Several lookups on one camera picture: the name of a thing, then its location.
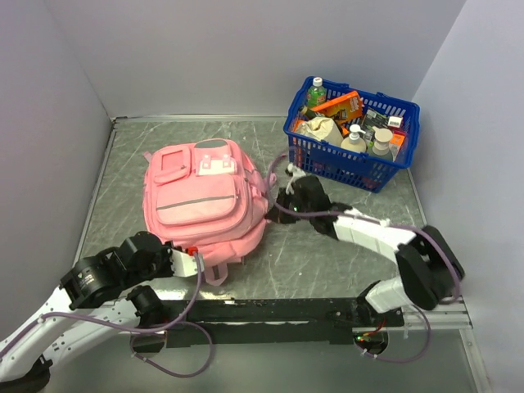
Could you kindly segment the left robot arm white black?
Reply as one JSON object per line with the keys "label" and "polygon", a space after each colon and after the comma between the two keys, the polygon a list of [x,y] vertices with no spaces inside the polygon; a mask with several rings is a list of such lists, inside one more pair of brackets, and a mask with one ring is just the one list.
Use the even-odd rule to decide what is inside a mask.
{"label": "left robot arm white black", "polygon": [[1,390],[38,392],[66,357],[115,333],[166,322],[148,282],[173,274],[171,248],[147,232],[78,260],[43,305],[1,341]]}

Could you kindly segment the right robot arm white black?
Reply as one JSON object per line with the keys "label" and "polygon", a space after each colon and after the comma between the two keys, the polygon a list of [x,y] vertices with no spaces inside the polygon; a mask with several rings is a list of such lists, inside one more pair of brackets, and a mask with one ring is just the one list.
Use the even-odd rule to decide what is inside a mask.
{"label": "right robot arm white black", "polygon": [[464,269],[437,228],[393,225],[332,201],[315,176],[280,188],[266,217],[279,224],[306,220],[317,233],[361,246],[396,266],[395,278],[374,282],[359,296],[357,315],[367,326],[379,324],[393,309],[433,310],[461,295]]}

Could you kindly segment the pink student backpack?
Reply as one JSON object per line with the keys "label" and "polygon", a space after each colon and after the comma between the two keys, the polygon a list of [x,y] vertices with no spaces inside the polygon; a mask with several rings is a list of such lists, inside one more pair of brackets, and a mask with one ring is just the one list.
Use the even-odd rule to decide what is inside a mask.
{"label": "pink student backpack", "polygon": [[145,155],[142,211],[147,231],[183,249],[196,247],[210,285],[260,243],[275,175],[263,177],[230,139],[162,147]]}

